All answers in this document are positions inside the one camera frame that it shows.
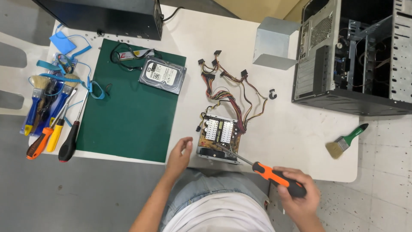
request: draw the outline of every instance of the blue brush handle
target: blue brush handle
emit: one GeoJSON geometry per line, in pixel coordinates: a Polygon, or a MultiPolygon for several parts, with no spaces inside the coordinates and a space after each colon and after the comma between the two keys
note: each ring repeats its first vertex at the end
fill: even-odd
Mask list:
{"type": "Polygon", "coordinates": [[[27,116],[26,120],[26,125],[34,125],[34,120],[36,119],[36,113],[37,113],[37,105],[40,102],[40,98],[37,97],[31,97],[33,100],[33,104],[30,107],[30,111],[27,116]]]}
{"type": "Polygon", "coordinates": [[[58,113],[60,112],[61,108],[63,108],[64,103],[66,102],[66,99],[69,97],[68,94],[62,93],[61,94],[61,98],[60,101],[58,102],[56,108],[54,109],[53,113],[51,114],[51,118],[56,118],[56,116],[58,115],[58,113]]]}

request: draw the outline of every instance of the hand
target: hand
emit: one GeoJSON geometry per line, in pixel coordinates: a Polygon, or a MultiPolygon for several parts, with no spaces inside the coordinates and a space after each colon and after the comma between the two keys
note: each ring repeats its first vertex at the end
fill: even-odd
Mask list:
{"type": "Polygon", "coordinates": [[[192,141],[192,137],[182,138],[178,141],[176,146],[170,152],[169,160],[166,165],[166,171],[164,172],[165,177],[176,181],[187,168],[193,148],[192,141]]]}
{"type": "Polygon", "coordinates": [[[313,224],[314,221],[318,222],[319,219],[316,216],[316,209],[319,205],[321,192],[313,182],[312,177],[304,174],[299,169],[284,167],[273,167],[273,169],[282,171],[285,177],[302,183],[307,191],[304,198],[292,198],[285,186],[278,185],[278,193],[287,215],[289,215],[298,227],[306,227],[307,225],[313,224]]]}

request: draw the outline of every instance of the brush bristles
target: brush bristles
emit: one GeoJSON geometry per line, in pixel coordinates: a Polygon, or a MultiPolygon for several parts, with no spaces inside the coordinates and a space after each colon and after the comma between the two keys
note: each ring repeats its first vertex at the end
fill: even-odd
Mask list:
{"type": "Polygon", "coordinates": [[[329,142],[325,147],[334,159],[338,159],[343,154],[343,150],[337,142],[329,142]]]}
{"type": "MultiPolygon", "coordinates": [[[[71,73],[66,74],[64,77],[68,78],[68,79],[78,79],[78,80],[80,80],[80,77],[76,76],[75,74],[71,74],[71,73]]],[[[67,85],[67,86],[70,86],[70,87],[75,87],[78,84],[78,82],[65,81],[64,84],[67,85]]]]}
{"type": "Polygon", "coordinates": [[[31,81],[34,88],[45,89],[47,84],[50,82],[50,78],[44,76],[31,76],[31,81]]]}

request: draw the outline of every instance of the white shirt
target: white shirt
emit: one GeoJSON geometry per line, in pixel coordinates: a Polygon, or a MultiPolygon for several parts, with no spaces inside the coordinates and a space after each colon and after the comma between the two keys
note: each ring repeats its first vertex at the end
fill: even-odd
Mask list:
{"type": "Polygon", "coordinates": [[[182,209],[163,232],[274,232],[262,207],[242,193],[206,196],[182,209]]]}

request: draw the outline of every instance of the white table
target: white table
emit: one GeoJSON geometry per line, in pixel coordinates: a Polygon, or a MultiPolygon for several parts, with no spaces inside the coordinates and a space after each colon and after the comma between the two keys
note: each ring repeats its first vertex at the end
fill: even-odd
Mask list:
{"type": "MultiPolygon", "coordinates": [[[[174,7],[162,5],[165,16],[174,11],[174,7]]],[[[343,114],[334,111],[322,110],[291,103],[294,67],[287,71],[257,66],[252,64],[255,44],[256,29],[258,23],[242,21],[238,19],[221,17],[191,10],[181,9],[175,17],[163,26],[161,41],[145,40],[132,37],[106,34],[104,38],[111,40],[123,40],[132,45],[147,48],[155,48],[163,52],[169,52],[187,57],[187,74],[180,92],[172,132],[169,141],[168,155],[176,142],[186,136],[192,136],[194,144],[197,144],[199,133],[195,131],[200,123],[199,114],[209,105],[215,104],[208,101],[205,95],[206,85],[200,77],[200,66],[197,61],[205,59],[209,64],[213,59],[215,50],[222,50],[219,61],[232,75],[240,76],[240,72],[247,69],[249,82],[251,82],[261,94],[269,95],[270,89],[276,89],[278,97],[266,104],[265,113],[254,118],[248,125],[247,133],[242,135],[239,155],[250,161],[259,161],[268,166],[287,166],[302,169],[314,179],[351,182],[357,176],[358,166],[358,138],[344,155],[334,160],[325,148],[325,143],[333,141],[341,135],[348,134],[354,129],[359,118],[355,115],[343,114]]],[[[91,78],[96,67],[99,47],[103,38],[96,33],[62,29],[65,35],[80,34],[85,36],[92,49],[78,56],[79,61],[92,68],[91,78]]],[[[71,38],[77,45],[78,51],[86,47],[86,42],[80,37],[71,38]]],[[[289,58],[296,57],[298,31],[290,37],[289,58]]],[[[53,54],[58,52],[51,43],[48,54],[48,62],[52,61],[53,54]]],[[[75,74],[86,80],[89,70],[84,65],[77,65],[75,74]]],[[[228,83],[219,75],[213,82],[213,88],[225,86],[236,97],[236,101],[242,112],[249,107],[240,95],[240,87],[234,83],[228,83]]],[[[82,100],[85,89],[78,87],[79,92],[74,96],[72,103],[82,100]]],[[[252,113],[262,110],[262,102],[259,101],[254,91],[246,85],[247,97],[254,103],[252,113]]],[[[72,122],[79,111],[80,104],[72,107],[67,112],[67,118],[72,122]]],[[[211,111],[213,114],[236,118],[230,105],[222,104],[211,111]]],[[[65,126],[61,132],[61,138],[52,154],[57,154],[62,143],[69,133],[70,128],[65,126]]],[[[124,158],[107,154],[76,151],[74,156],[96,159],[108,159],[117,161],[156,163],[138,159],[124,158]]],[[[192,152],[189,166],[198,168],[213,168],[231,171],[251,172],[249,165],[230,165],[223,162],[199,158],[192,152]]]]}

